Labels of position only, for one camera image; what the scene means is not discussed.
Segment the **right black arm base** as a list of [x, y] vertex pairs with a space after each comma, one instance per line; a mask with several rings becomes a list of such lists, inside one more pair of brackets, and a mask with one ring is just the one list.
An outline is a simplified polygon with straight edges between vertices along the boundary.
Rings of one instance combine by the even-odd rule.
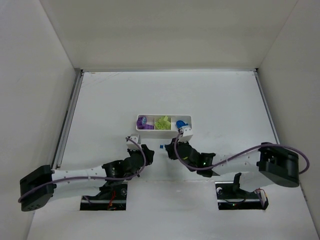
[[258, 188], [252, 192], [240, 189], [240, 176], [237, 173], [233, 182], [221, 181], [215, 183], [217, 206], [220, 211], [233, 210], [263, 210], [269, 207], [269, 199], [264, 189]]

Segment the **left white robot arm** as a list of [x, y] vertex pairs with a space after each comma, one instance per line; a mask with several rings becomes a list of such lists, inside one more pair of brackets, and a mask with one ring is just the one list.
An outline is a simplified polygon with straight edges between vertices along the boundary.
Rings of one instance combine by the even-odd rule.
[[23, 212], [31, 212], [47, 203], [70, 197], [82, 197], [82, 210], [125, 210], [128, 181], [153, 163], [155, 152], [142, 144], [128, 149], [129, 156], [81, 170], [51, 169], [42, 165], [20, 182], [18, 202]]

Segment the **lime green lego brick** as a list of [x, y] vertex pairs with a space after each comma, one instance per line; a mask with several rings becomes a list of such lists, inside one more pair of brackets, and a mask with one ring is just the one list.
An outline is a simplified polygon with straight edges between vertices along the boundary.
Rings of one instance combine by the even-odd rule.
[[160, 120], [156, 121], [154, 123], [154, 126], [155, 126], [156, 130], [161, 130], [162, 131], [162, 130], [166, 129], [166, 126], [163, 123], [161, 123]]

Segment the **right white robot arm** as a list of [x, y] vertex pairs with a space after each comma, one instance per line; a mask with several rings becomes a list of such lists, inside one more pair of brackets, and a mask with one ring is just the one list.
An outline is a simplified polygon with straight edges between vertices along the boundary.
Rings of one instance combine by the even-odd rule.
[[247, 192], [272, 184], [286, 188], [299, 186], [298, 154], [277, 144], [263, 142], [234, 156], [200, 153], [188, 142], [174, 138], [164, 148], [171, 160], [179, 160], [202, 177], [234, 173], [234, 184]]

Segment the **purple round lego piece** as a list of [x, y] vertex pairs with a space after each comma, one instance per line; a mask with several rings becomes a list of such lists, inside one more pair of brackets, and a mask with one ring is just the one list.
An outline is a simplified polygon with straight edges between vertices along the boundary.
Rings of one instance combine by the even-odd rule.
[[137, 118], [137, 121], [136, 121], [136, 127], [138, 130], [143, 130], [146, 126], [147, 126], [147, 117], [146, 116], [139, 116]]

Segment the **blue arch lego piece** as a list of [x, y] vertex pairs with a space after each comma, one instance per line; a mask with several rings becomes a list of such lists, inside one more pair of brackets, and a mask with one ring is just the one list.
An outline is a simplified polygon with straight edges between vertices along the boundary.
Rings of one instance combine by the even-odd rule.
[[175, 124], [178, 129], [181, 129], [184, 126], [188, 126], [188, 124], [185, 123], [183, 120], [177, 120]]

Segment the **lime lego plate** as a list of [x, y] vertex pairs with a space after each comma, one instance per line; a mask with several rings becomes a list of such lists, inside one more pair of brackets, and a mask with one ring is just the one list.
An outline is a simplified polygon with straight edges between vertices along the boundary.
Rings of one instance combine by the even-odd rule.
[[160, 122], [165, 125], [165, 130], [170, 130], [171, 129], [171, 121], [167, 115], [162, 116], [160, 119]]

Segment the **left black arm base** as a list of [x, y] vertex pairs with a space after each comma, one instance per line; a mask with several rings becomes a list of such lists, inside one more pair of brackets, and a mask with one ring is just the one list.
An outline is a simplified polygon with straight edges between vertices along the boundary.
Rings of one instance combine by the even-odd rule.
[[128, 183], [103, 186], [96, 196], [82, 196], [80, 211], [125, 211]]

